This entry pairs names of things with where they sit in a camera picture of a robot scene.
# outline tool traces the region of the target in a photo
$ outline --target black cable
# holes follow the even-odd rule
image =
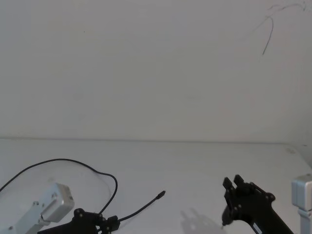
[[[109,199],[109,201],[106,203],[106,205],[103,207],[103,209],[99,212],[99,214],[101,214],[105,209],[106,207],[108,207],[108,205],[112,202],[112,200],[114,199],[115,195],[116,195],[116,192],[117,192],[117,188],[118,188],[118,182],[117,182],[117,179],[115,178],[115,176],[113,176],[112,174],[108,174],[108,173],[104,173],[104,172],[99,172],[97,171],[96,169],[90,167],[89,165],[87,164],[84,164],[83,162],[79,162],[79,161],[76,161],[76,160],[73,160],[73,159],[68,159],[68,158],[55,158],[55,159],[51,159],[51,160],[46,160],[46,161],[43,161],[43,162],[40,162],[40,163],[36,163],[34,165],[31,165],[27,168],[25,168],[24,170],[20,171],[16,176],[14,176],[12,179],[10,179],[8,182],[6,182],[5,185],[3,185],[1,188],[0,188],[0,193],[1,191],[9,184],[11,183],[14,179],[16,179],[16,177],[18,177],[20,174],[22,174],[23,172],[27,171],[28,169],[30,168],[33,168],[33,167],[36,167],[36,166],[39,166],[41,164],[44,164],[44,163],[47,163],[47,162],[54,162],[54,161],[69,161],[69,162],[74,162],[74,163],[78,163],[86,168],[89,168],[91,171],[95,172],[95,173],[98,173],[100,175],[104,175],[104,176],[109,176],[111,178],[114,179],[115,181],[115,190],[114,190],[114,193],[112,195],[112,197]]]
[[[158,194],[153,200],[151,200],[149,203],[147,203],[145,206],[143,206],[141,209],[139,209],[138,211],[134,212],[131,215],[128,215],[124,218],[120,218],[118,221],[122,222],[125,221],[129,218],[132,218],[133,216],[137,215],[138,213],[140,213],[141,211],[143,211],[144,209],[146,209],[147,207],[149,207],[153,202],[155,202],[156,200],[162,198],[165,195],[166,191],[162,191],[160,194]]]

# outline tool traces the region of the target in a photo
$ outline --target wire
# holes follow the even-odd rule
[[[116,192],[117,192],[117,189],[118,189],[118,182],[117,182],[117,179],[115,178],[115,176],[113,176],[112,174],[108,174],[108,173],[104,173],[104,172],[99,172],[97,171],[96,169],[90,167],[89,165],[83,163],[83,162],[79,162],[79,161],[76,161],[76,160],[73,160],[73,159],[68,159],[68,158],[55,158],[55,159],[50,159],[50,160],[46,160],[46,161],[43,161],[43,162],[40,162],[40,163],[36,163],[34,165],[31,165],[27,168],[25,168],[24,170],[20,171],[16,176],[14,176],[12,179],[10,179],[8,182],[6,182],[5,185],[3,185],[1,188],[0,188],[0,193],[1,191],[6,187],[8,186],[9,183],[11,183],[14,179],[16,179],[16,177],[18,177],[20,174],[22,174],[23,172],[27,171],[28,169],[31,169],[33,167],[36,167],[36,166],[39,166],[39,165],[42,165],[44,163],[48,163],[48,162],[54,162],[54,161],[69,161],[69,162],[74,162],[74,163],[77,163],[77,164],[80,164],[86,168],[89,168],[91,171],[97,173],[97,174],[100,174],[100,175],[104,175],[104,176],[109,176],[111,178],[113,178],[113,180],[115,181],[115,190],[114,190],[114,193],[112,195],[112,197],[108,200],[108,202],[106,203],[106,205],[103,207],[103,209],[99,212],[99,214],[101,214],[105,209],[106,207],[108,207],[108,205],[112,202],[112,200],[114,199],[115,195],[116,195]]]
[[[125,221],[129,218],[132,218],[133,216],[137,215],[138,213],[140,213],[141,211],[143,211],[144,209],[146,209],[147,207],[149,207],[151,204],[153,204],[156,200],[162,198],[165,195],[166,191],[162,191],[160,194],[158,194],[153,200],[151,200],[149,203],[147,203],[145,206],[143,206],[141,209],[139,209],[138,211],[134,212],[131,215],[128,215],[124,218],[119,219],[119,222]]]

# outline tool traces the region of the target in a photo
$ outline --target white table surface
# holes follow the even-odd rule
[[[226,206],[222,182],[235,174],[273,193],[274,209],[299,233],[291,180],[312,171],[295,149],[282,144],[0,140],[0,184],[30,164],[59,157],[81,160],[117,177],[119,189],[105,217],[124,217],[167,191],[152,207],[122,223],[116,234],[253,233],[240,221],[219,228]],[[38,166],[0,194],[0,229],[15,223],[54,182],[68,185],[75,208],[89,212],[98,212],[114,190],[109,177],[71,162]],[[70,212],[60,224],[72,216]]]

